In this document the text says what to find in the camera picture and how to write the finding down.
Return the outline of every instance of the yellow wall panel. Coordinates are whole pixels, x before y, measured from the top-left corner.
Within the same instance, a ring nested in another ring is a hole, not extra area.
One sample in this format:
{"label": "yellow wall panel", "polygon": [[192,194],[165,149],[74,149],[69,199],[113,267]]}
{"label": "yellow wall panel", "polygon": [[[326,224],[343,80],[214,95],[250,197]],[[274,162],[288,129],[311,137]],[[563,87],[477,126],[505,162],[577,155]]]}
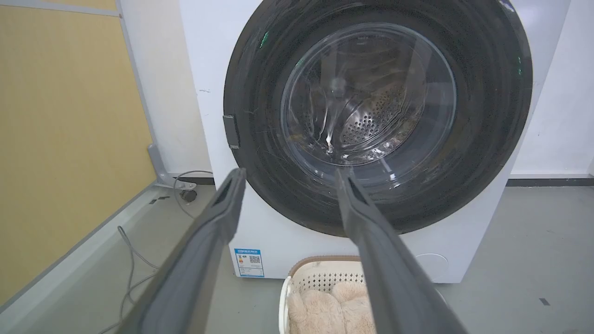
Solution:
{"label": "yellow wall panel", "polygon": [[119,19],[0,6],[0,304],[154,179]]}
{"label": "yellow wall panel", "polygon": [[43,2],[51,2],[54,4],[74,5],[90,8],[97,8],[99,10],[116,11],[117,6],[115,0],[43,0]]}

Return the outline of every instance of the white wall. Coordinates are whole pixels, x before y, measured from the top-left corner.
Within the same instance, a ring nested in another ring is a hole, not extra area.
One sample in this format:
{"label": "white wall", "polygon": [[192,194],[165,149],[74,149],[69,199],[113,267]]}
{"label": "white wall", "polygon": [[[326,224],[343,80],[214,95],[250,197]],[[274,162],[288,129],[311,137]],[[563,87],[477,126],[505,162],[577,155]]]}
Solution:
{"label": "white wall", "polygon": [[572,0],[516,164],[518,177],[578,177],[594,157],[594,1]]}
{"label": "white wall", "polygon": [[178,0],[121,0],[121,5],[165,168],[173,174],[210,171]]}
{"label": "white wall", "polygon": [[[165,167],[173,174],[211,170],[178,0],[121,2]],[[572,0],[512,178],[587,174],[594,158],[593,14],[594,1]]]}

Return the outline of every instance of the gray cable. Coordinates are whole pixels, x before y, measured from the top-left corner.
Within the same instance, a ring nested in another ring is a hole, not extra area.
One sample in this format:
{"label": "gray cable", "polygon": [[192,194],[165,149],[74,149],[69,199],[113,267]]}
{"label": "gray cable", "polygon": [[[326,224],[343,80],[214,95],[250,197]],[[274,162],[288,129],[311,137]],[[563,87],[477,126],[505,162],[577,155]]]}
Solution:
{"label": "gray cable", "polygon": [[[195,170],[195,171],[189,171],[189,172],[185,172],[185,173],[181,173],[178,175],[177,178],[175,178],[175,181],[173,182],[173,196],[175,198],[175,201],[177,202],[179,208],[186,214],[188,215],[188,217],[195,219],[195,217],[193,217],[192,215],[190,215],[189,212],[187,212],[184,207],[182,206],[182,204],[179,202],[178,196],[175,194],[175,191],[177,190],[177,188],[175,187],[175,185],[178,183],[178,178],[182,177],[186,174],[190,174],[190,173],[208,173],[212,175],[212,172],[209,171],[201,171],[201,170]],[[142,255],[140,255],[140,253],[134,248],[134,246],[132,246],[132,243],[130,242],[130,239],[128,238],[128,235],[126,234],[126,232],[124,231],[124,229],[121,226],[118,226],[118,232],[119,234],[122,236],[122,239],[124,240],[124,242],[126,243],[126,245],[128,246],[128,249],[130,250],[130,261],[132,263],[132,268],[130,270],[130,275],[128,275],[128,283],[126,285],[126,294],[124,295],[124,297],[122,298],[122,302],[119,304],[119,320],[118,322],[106,327],[105,329],[103,329],[101,332],[99,332],[98,334],[105,334],[107,332],[109,332],[110,330],[116,328],[119,326],[119,324],[122,323],[122,321],[124,321],[124,304],[126,303],[126,299],[130,300],[130,303],[134,304],[135,301],[132,299],[132,296],[130,295],[130,293],[132,293],[132,290],[134,290],[134,288],[136,288],[137,286],[139,286],[140,284],[146,282],[147,280],[149,280],[150,278],[154,277],[156,274],[150,274],[147,277],[141,279],[140,281],[138,281],[137,283],[132,285],[132,277],[134,276],[134,254],[136,254],[136,256],[138,256],[139,259],[141,259],[144,263],[146,263],[147,265],[155,268],[155,269],[159,269],[158,266],[155,266],[154,264],[150,263],[147,259],[145,259]]]}
{"label": "gray cable", "polygon": [[178,183],[178,178],[180,178],[186,174],[190,174],[190,173],[208,173],[208,174],[212,175],[212,172],[196,170],[196,171],[189,171],[189,172],[181,173],[178,175],[178,177],[175,178],[175,181],[173,182],[173,196],[175,197],[175,201],[178,203],[179,208],[182,209],[182,211],[186,215],[188,215],[188,217],[195,219],[196,217],[194,217],[193,215],[190,215],[190,213],[187,212],[186,209],[184,209],[184,207],[182,207],[182,203],[179,202],[178,196],[175,194],[175,191],[177,190],[177,188],[175,188],[175,185]]}
{"label": "gray cable", "polygon": [[146,282],[147,280],[149,280],[150,278],[152,278],[156,275],[156,273],[150,274],[132,285],[132,277],[134,276],[134,254],[136,254],[147,265],[149,265],[155,269],[159,269],[158,266],[155,266],[154,264],[150,263],[147,259],[145,259],[142,255],[140,255],[140,253],[134,248],[134,246],[132,246],[132,243],[130,242],[128,235],[126,234],[126,232],[124,231],[124,229],[121,226],[118,226],[118,232],[122,236],[124,243],[126,243],[126,245],[128,246],[128,249],[130,250],[130,260],[132,263],[132,268],[130,270],[130,275],[128,276],[128,284],[126,285],[126,294],[122,298],[122,302],[119,305],[119,320],[118,320],[118,322],[108,326],[107,328],[105,328],[101,332],[99,332],[98,334],[105,334],[105,333],[109,332],[110,330],[119,326],[120,323],[122,323],[122,321],[124,320],[124,304],[126,303],[126,299],[129,299],[130,303],[132,303],[132,305],[135,304],[135,301],[132,299],[132,296],[130,295],[130,293],[132,293],[132,290],[134,290],[134,288],[136,288],[137,286],[141,285],[142,283]]}

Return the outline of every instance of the front-loading washing machine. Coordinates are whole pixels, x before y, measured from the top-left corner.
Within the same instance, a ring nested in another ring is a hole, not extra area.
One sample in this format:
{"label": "front-loading washing machine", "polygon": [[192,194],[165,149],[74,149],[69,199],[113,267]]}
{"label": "front-loading washing machine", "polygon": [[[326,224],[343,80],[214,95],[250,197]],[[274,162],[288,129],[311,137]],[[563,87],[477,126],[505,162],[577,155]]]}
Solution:
{"label": "front-loading washing machine", "polygon": [[460,282],[569,2],[182,0],[215,183],[248,171],[235,274],[285,278],[307,257],[357,255],[340,168],[434,282]]}

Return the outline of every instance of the washing machine door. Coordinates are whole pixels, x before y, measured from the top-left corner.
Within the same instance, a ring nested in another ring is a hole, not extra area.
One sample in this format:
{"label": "washing machine door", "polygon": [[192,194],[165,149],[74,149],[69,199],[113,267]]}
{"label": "washing machine door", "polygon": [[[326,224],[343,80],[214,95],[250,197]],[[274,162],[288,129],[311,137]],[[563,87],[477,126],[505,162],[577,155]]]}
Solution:
{"label": "washing machine door", "polygon": [[352,173],[404,233],[477,196],[515,148],[532,61],[506,1],[264,0],[225,82],[225,126],[273,208],[344,236]]}

